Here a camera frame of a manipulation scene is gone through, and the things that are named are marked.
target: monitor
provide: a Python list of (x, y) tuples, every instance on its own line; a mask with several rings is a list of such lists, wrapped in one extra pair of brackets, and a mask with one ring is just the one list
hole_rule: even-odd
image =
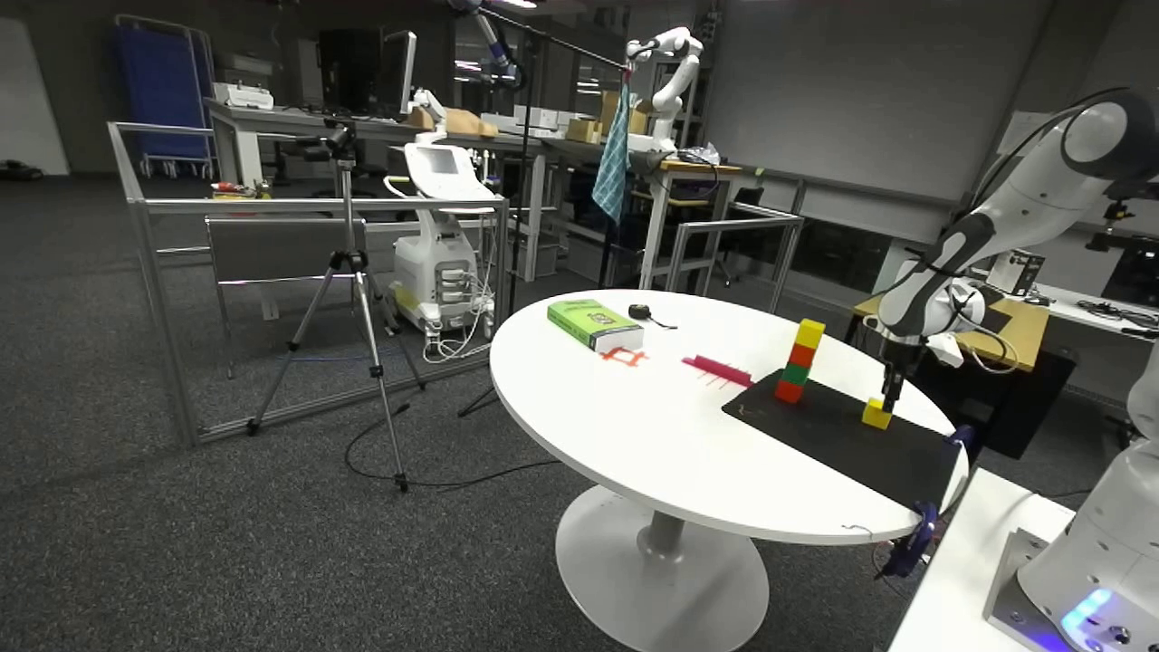
[(459, 175), (455, 156), (449, 149), (428, 149), (431, 175)]
[(317, 33), (322, 94), (328, 112), (403, 117), (415, 63), (414, 33)]

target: black stand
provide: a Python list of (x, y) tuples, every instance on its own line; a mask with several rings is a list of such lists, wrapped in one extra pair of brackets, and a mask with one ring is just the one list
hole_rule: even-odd
[[(527, 76), (521, 76), (521, 100), (526, 100), (526, 112), (521, 112), (521, 169), (527, 169), (527, 153), (531, 153), (531, 71)], [(521, 213), (526, 213), (526, 205), (527, 205), (527, 175), (521, 175), (521, 181), (518, 181), (518, 205), (515, 205), (515, 240), (509, 240), (509, 267), (507, 267), (507, 298), (509, 298), (509, 312), (515, 312), (515, 289), (518, 289), (518, 244), (526, 240), (521, 234)], [(480, 396), (476, 396), (455, 415), (471, 415), (471, 413), (478, 413), (478, 411), (484, 411), (484, 405), (496, 405), (500, 402), (500, 396), (496, 396), (496, 386), (484, 386)]]
[(610, 219), (610, 225), (604, 225), (604, 248), (602, 248), (602, 275), (598, 275), (598, 285), (610, 285), (614, 231), (618, 231), (618, 229), (614, 229), (614, 222)]
[(355, 205), (350, 205), (350, 178), (355, 178), (355, 158), (346, 158), (346, 141), (350, 141), (350, 130), (338, 134), (333, 141), (325, 141), (338, 156), (338, 188), (339, 188), (339, 200), (345, 200), (345, 229), (346, 229), (346, 244), (345, 251), (338, 251), (325, 266), (325, 279), (322, 285), (315, 289), (313, 304), (305, 309), (294, 338), (290, 338), (290, 354), (276, 378), (276, 385), (263, 390), (258, 413), (247, 420), (247, 430), (258, 434), (259, 430), (259, 415), (267, 413), (276, 390), (281, 386), (299, 345), (305, 345), (305, 335), (313, 330), (313, 320), (322, 304), (322, 298), (328, 295), (328, 284), (333, 275), (350, 275), (355, 284), (355, 295), (357, 295), (357, 312), (363, 312), (363, 330), (366, 330), (366, 345), (368, 345), (368, 378), (377, 382), (377, 402), (379, 402), (379, 415), (389, 424), (389, 440), (392, 440), (392, 453), (395, 453), (395, 487), (397, 494), (410, 490), (404, 482), (404, 471), (403, 471), (403, 448), (397, 448), (397, 440), (395, 440), (395, 413), (392, 413), (392, 399), (389, 399), (389, 378), (384, 378), (384, 360), (379, 360), (379, 349), (377, 349), (377, 330), (374, 330), (374, 312), (368, 312), (368, 275), (366, 275), (366, 254), (357, 251), (357, 240), (355, 240)]

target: metal rack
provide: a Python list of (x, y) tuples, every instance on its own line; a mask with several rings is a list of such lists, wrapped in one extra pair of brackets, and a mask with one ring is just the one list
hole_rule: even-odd
[[(109, 145), (112, 145), (112, 158), (116, 158), (116, 175), (121, 175), (121, 188), (124, 188), (124, 200), (128, 200), (128, 219), (134, 225), (134, 240), (136, 240), (136, 262), (140, 262), (140, 284), (144, 284), (144, 312), (148, 312), (148, 322), (151, 322), (151, 335), (154, 335), (154, 354), (159, 354), (159, 367), (162, 367), (162, 382), (165, 382), (165, 402), (170, 402), (170, 415), (174, 415), (174, 429), (177, 429), (177, 443), (186, 448), (198, 446), (203, 434), (215, 434), (215, 440), (224, 440), (224, 434), (244, 434), (247, 430), (247, 420), (221, 420), (221, 424), (203, 424), (195, 405), (191, 405), (191, 396), (187, 396), (187, 372), (186, 372), (186, 363), (182, 363), (182, 353), (177, 353), (177, 330), (174, 330), (174, 320), (170, 320), (170, 295), (165, 295), (165, 284), (162, 284), (162, 267), (159, 262), (165, 256), (198, 256), (203, 248), (159, 248), (154, 244), (154, 219), (206, 219), (206, 213), (339, 213), (345, 209), (345, 200), (148, 200), (140, 192), (140, 178), (134, 169), (134, 158), (129, 158), (129, 149), (128, 149), (128, 134), (140, 137), (140, 134), (182, 134), (182, 137), (211, 137), (206, 127), (170, 127), (170, 122), (109, 122)], [(507, 200), (471, 200), (471, 203), (443, 203), (443, 200), (355, 200), (350, 203), (355, 209), (368, 213), (397, 213), (397, 209), (447, 209), (447, 205), (459, 205), (459, 209), (491, 209), (491, 229), (496, 229), (496, 256), (491, 256), (491, 279), (505, 279), (507, 275)], [(507, 320), (509, 315), (509, 295), (507, 295), (507, 284), (496, 284), (496, 315)], [(290, 424), (290, 420), (299, 420), (299, 415), (315, 415), (315, 413), (328, 413), (328, 411), (339, 411), (339, 405), (355, 405), (355, 402), (368, 402), (377, 399), (377, 386), (366, 386), (366, 390), (346, 390), (346, 396), (325, 396), (325, 399), (315, 399), (315, 402), (299, 402), (299, 405), (290, 405), (290, 411), (272, 411), (263, 415), (267, 429), (276, 424)]]

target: tripod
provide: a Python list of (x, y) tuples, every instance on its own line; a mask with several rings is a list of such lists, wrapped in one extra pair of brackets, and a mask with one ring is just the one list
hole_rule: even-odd
[(363, 330), (366, 330), (366, 345), (368, 345), (368, 378), (377, 382), (377, 402), (379, 402), (379, 415), (392, 440), (392, 458), (395, 458), (395, 487), (397, 494), (410, 490), (404, 471), (403, 471), (403, 448), (397, 448), (397, 434), (395, 434), (395, 413), (392, 413), (392, 399), (389, 399), (389, 378), (384, 378), (384, 360), (377, 349), (377, 335), (374, 335), (374, 312), (368, 312), (368, 275), (366, 275), (366, 251), (357, 251), (355, 240), (355, 153), (350, 153), (355, 130), (345, 127), (333, 137), (325, 137), (322, 145), (328, 149), (328, 158), (338, 168), (338, 192), (345, 200), (345, 251), (333, 251), (325, 262), (325, 275), (322, 285), (315, 289), (313, 304), (305, 309), (294, 338), (290, 338), (290, 354), (281, 360), (281, 368), (276, 372), (272, 386), (263, 390), (258, 413), (247, 420), (247, 430), (258, 434), (259, 430), (259, 415), (267, 413), (272, 399), (280, 396), (299, 345), (305, 335), (313, 330), (313, 320), (322, 304), (322, 298), (328, 295), (333, 275), (350, 275), (355, 284), (355, 298), (357, 298), (357, 315), (363, 315)]

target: black mat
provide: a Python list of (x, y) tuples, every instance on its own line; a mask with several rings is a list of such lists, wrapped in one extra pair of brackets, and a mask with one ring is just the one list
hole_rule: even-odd
[(862, 402), (823, 385), (809, 385), (802, 405), (783, 405), (771, 396), (775, 378), (732, 399), (724, 413), (913, 511), (942, 502), (956, 460), (948, 440), (898, 415), (886, 430), (872, 430), (862, 424)]

